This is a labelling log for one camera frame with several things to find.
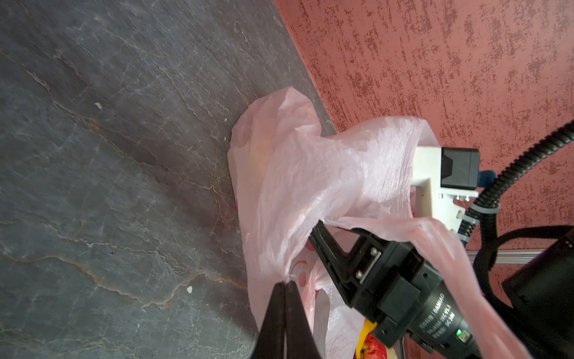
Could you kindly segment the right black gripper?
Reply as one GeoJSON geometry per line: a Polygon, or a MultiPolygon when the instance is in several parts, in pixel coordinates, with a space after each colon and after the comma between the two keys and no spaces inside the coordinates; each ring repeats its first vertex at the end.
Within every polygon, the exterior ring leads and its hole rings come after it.
{"type": "Polygon", "coordinates": [[[444,358],[479,358],[475,335],[442,275],[409,242],[389,242],[365,230],[344,251],[323,221],[309,235],[343,302],[376,324],[375,338],[405,336],[444,358]]]}

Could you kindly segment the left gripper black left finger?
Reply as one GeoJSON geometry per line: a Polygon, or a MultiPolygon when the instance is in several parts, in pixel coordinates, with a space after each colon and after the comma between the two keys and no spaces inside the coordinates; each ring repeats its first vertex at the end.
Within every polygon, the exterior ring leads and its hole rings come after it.
{"type": "Polygon", "coordinates": [[[275,284],[251,359],[283,359],[286,335],[286,284],[275,284]]]}

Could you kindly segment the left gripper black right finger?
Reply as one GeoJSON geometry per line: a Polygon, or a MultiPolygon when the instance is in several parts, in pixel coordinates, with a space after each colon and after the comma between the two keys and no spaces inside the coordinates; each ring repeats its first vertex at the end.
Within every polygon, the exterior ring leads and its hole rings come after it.
{"type": "Polygon", "coordinates": [[[321,358],[294,281],[286,285],[286,358],[321,358]]]}

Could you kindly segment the yellow fake banana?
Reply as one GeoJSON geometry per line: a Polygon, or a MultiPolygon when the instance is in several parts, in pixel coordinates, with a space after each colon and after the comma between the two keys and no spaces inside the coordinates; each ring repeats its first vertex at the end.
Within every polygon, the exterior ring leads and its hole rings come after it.
{"type": "Polygon", "coordinates": [[[366,336],[373,332],[373,330],[376,328],[376,324],[370,322],[369,320],[366,320],[364,323],[364,326],[360,332],[360,338],[359,338],[359,342],[357,344],[357,347],[355,349],[355,355],[354,358],[359,359],[359,351],[363,345],[363,341],[366,338],[366,336]]]}

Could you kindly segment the pink plastic bag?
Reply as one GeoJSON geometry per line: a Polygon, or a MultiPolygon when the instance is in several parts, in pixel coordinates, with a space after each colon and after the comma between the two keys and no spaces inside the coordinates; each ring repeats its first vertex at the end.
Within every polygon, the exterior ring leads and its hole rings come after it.
{"type": "Polygon", "coordinates": [[[306,260],[302,302],[318,351],[353,357],[364,319],[345,306],[324,266],[305,250],[324,221],[345,249],[353,228],[412,242],[445,278],[484,358],[529,357],[482,296],[454,230],[437,215],[412,215],[416,148],[438,145],[428,123],[412,117],[375,118],[324,138],[312,102],[294,88],[254,101],[233,127],[228,163],[257,324],[274,285],[306,260]]]}

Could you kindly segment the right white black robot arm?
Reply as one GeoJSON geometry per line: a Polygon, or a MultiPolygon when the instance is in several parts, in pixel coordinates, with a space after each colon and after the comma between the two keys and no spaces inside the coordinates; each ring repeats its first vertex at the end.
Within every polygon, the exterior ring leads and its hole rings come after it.
{"type": "MultiPolygon", "coordinates": [[[[446,358],[480,358],[474,330],[442,276],[409,242],[387,242],[356,229],[343,251],[323,223],[310,242],[343,301],[375,323],[375,338],[393,345],[405,336],[446,358]]],[[[514,230],[486,243],[474,261],[480,290],[534,358],[573,356],[573,230],[569,226],[514,230]],[[508,302],[493,294],[490,261],[500,245],[520,236],[552,245],[503,283],[508,302]]]]}

